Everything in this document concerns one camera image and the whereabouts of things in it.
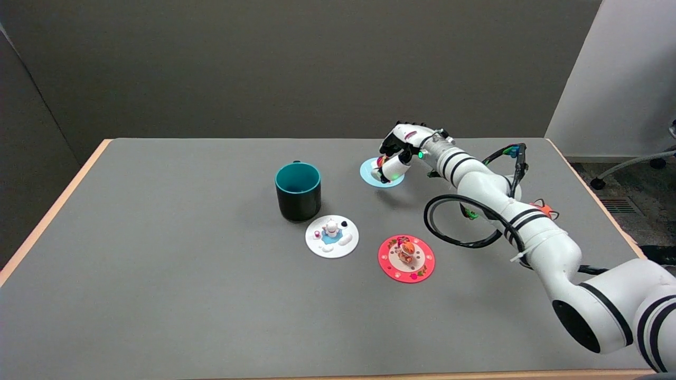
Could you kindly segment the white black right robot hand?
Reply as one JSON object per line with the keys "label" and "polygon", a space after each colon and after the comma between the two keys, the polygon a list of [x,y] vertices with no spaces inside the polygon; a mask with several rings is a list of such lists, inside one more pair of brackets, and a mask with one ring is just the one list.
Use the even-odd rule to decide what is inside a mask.
{"label": "white black right robot hand", "polygon": [[397,122],[380,144],[379,156],[371,171],[374,180],[389,184],[402,179],[412,159],[421,157],[424,144],[439,133],[425,123]]}

